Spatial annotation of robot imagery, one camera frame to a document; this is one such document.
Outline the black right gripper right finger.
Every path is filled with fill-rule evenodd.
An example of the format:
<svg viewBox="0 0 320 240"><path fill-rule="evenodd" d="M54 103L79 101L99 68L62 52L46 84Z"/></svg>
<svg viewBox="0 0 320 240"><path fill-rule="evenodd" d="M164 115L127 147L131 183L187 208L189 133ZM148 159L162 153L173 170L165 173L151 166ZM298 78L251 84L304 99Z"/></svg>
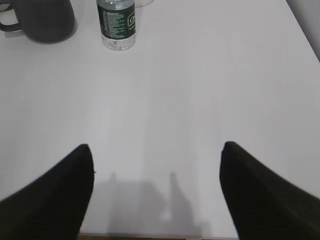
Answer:
<svg viewBox="0 0 320 240"><path fill-rule="evenodd" d="M240 240L318 240L320 200L234 141L221 152L219 182Z"/></svg>

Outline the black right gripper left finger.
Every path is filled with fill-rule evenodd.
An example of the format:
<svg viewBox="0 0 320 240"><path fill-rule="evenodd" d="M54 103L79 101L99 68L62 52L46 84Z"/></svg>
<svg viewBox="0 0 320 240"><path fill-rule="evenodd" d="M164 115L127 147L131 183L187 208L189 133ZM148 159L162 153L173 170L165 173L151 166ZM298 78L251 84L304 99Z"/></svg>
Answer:
<svg viewBox="0 0 320 240"><path fill-rule="evenodd" d="M95 180L87 144L81 144L42 176L0 202L2 240L75 240Z"/></svg>

